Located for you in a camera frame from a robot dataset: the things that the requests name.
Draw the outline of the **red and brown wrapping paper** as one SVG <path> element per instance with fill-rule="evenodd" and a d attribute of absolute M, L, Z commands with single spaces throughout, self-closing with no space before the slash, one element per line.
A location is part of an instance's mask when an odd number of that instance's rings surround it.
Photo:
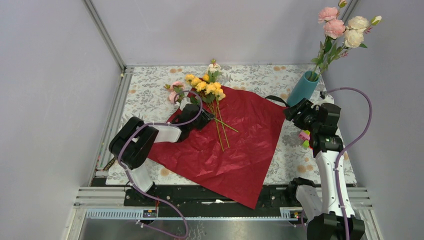
<path fill-rule="evenodd" d="M 280 138 L 284 107 L 246 90 L 224 87 L 223 92 L 220 122 L 192 130 L 182 142 L 155 143 L 148 157 L 254 209 Z"/>

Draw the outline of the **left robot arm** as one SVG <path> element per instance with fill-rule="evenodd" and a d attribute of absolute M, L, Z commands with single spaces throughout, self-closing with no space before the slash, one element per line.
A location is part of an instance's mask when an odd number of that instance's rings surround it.
<path fill-rule="evenodd" d="M 109 152 L 123 167 L 129 182 L 135 185 L 135 197 L 144 206 L 155 200 L 155 192 L 151 189 L 154 182 L 144 165 L 153 145 L 182 142 L 192 130 L 203 129 L 215 118 L 213 113 L 197 104 L 184 103 L 179 109 L 181 113 L 166 123 L 145 123 L 133 116 L 109 143 Z"/>

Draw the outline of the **pink rose stem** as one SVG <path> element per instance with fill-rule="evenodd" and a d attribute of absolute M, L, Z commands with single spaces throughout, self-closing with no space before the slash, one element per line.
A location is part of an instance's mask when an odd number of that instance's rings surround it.
<path fill-rule="evenodd" d="M 183 92 L 185 87 L 184 87 L 183 83 L 180 82 L 180 81 L 174 82 L 173 84 L 166 84 L 164 87 L 169 91 L 169 98 L 168 99 L 173 104 L 177 104 L 177 103 L 180 104 L 181 100 L 185 97 L 188 97 L 192 104 L 200 105 L 200 103 L 202 103 L 202 101 L 200 100 L 200 96 L 195 92 L 194 89 L 192 89 L 192 90 L 194 90 L 194 93 L 196 93 L 198 95 L 198 97 L 195 96 L 195 95 L 188 96 L 187 92 Z M 228 126 L 229 126 L 228 129 L 231 129 L 231 130 L 235 131 L 236 133 L 239 132 L 234 127 L 232 127 L 230 125 L 228 125 Z"/>
<path fill-rule="evenodd" d="M 308 77 L 311 82 L 319 80 L 319 76 L 325 72 L 329 65 L 341 57 L 343 46 L 337 46 L 336 40 L 341 38 L 345 31 L 345 23 L 339 19 L 341 10 L 348 4 L 346 0 L 339 0 L 337 6 L 324 7 L 318 13 L 318 23 L 323 24 L 324 41 L 319 43 L 317 57 L 311 60 L 315 67 Z"/>

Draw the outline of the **cream rose stem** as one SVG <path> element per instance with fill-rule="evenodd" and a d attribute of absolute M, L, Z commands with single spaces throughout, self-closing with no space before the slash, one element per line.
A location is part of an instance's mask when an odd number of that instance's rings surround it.
<path fill-rule="evenodd" d="M 344 22 L 346 31 L 342 37 L 335 41 L 338 47 L 344 47 L 340 58 L 346 57 L 351 49 L 366 49 L 367 46 L 364 44 L 365 35 L 370 33 L 371 29 L 377 26 L 381 21 L 382 16 L 377 15 L 371 20 L 362 16 L 355 16 L 348 20 L 347 23 Z"/>

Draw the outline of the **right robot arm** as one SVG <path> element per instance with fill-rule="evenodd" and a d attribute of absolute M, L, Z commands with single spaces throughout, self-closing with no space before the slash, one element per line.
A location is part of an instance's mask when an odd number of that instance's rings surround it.
<path fill-rule="evenodd" d="M 341 108 L 331 102 L 314 104 L 304 98 L 284 110 L 288 121 L 309 131 L 309 146 L 318 166 L 321 196 L 316 187 L 297 180 L 287 191 L 287 201 L 301 205 L 307 218 L 308 240 L 360 240 L 365 223 L 352 208 L 344 176 L 343 141 L 337 135 Z"/>

